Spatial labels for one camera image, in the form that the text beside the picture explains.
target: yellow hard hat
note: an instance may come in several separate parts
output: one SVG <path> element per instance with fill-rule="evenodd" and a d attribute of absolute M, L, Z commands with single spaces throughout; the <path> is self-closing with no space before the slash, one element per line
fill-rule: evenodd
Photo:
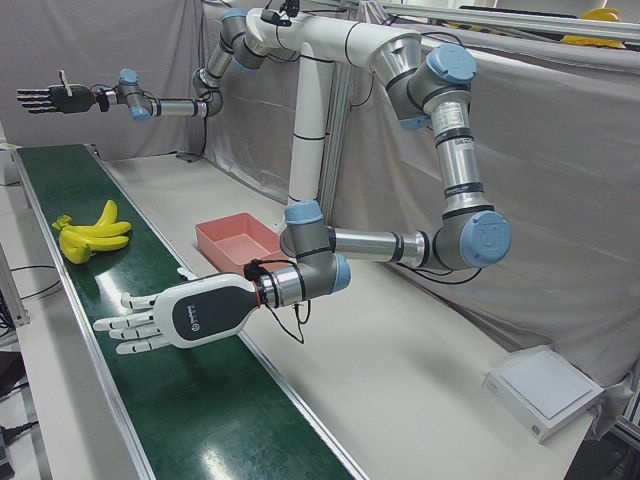
<path fill-rule="evenodd" d="M 589 10 L 588 12 L 580 16 L 580 18 L 582 20 L 619 22 L 620 12 L 615 8 L 594 8 L 593 10 Z M 607 38 L 578 37 L 575 35 L 565 35 L 562 39 L 562 43 L 568 43 L 571 45 L 587 45 L 592 47 L 608 47 L 621 49 L 627 48 L 619 40 L 612 40 Z"/>

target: white box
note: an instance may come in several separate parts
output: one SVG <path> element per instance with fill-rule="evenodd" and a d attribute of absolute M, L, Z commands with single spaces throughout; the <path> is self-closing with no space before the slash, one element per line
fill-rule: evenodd
<path fill-rule="evenodd" d="M 20 181 L 20 173 L 11 151 L 0 149 L 0 185 L 11 185 Z"/>
<path fill-rule="evenodd" d="M 593 405 L 602 388 L 548 347 L 517 352 L 483 386 L 542 443 Z"/>

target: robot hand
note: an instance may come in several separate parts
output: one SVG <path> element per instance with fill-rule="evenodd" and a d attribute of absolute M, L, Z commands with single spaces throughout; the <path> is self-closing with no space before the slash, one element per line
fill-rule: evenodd
<path fill-rule="evenodd" d="M 94 92 L 82 85 L 52 85 L 41 89 L 20 89 L 17 100 L 29 113 L 86 112 L 98 103 Z"/>
<path fill-rule="evenodd" d="M 124 355 L 155 350 L 167 345 L 192 348 L 238 333 L 249 315 L 260 307 L 253 282 L 235 273 L 190 280 L 144 297 L 123 293 L 121 303 L 132 310 L 122 317 L 103 318 L 96 331 L 109 331 Z"/>

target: white table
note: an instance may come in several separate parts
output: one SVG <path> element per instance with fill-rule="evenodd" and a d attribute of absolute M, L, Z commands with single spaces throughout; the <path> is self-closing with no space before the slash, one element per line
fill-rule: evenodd
<path fill-rule="evenodd" d="M 195 224 L 244 211 L 270 226 L 281 219 L 281 205 L 204 161 L 167 155 L 107 168 L 197 274 L 215 269 L 195 248 Z M 16 222 L 12 233 L 3 229 L 3 245 L 9 236 L 13 255 L 27 255 L 18 261 L 46 261 L 23 200 L 2 201 Z M 350 264 L 349 288 L 312 302 L 304 346 L 267 311 L 254 314 L 247 332 L 365 472 L 373 480 L 562 479 L 591 418 L 536 444 L 481 389 L 502 348 L 382 266 Z M 64 296 L 50 301 L 30 306 L 34 318 L 19 337 L 51 471 L 134 478 Z M 292 316 L 284 309 L 290 326 Z"/>

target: white robotic hand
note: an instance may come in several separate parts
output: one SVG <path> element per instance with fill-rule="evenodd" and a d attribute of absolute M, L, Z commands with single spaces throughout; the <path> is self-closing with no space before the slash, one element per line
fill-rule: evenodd
<path fill-rule="evenodd" d="M 256 285 L 235 273 L 193 279 L 156 295 L 133 297 L 123 293 L 121 303 L 132 310 L 122 317 L 102 318 L 96 331 L 125 340 L 116 347 L 124 355 L 174 345 L 192 348 L 238 333 L 249 315 L 260 307 Z"/>

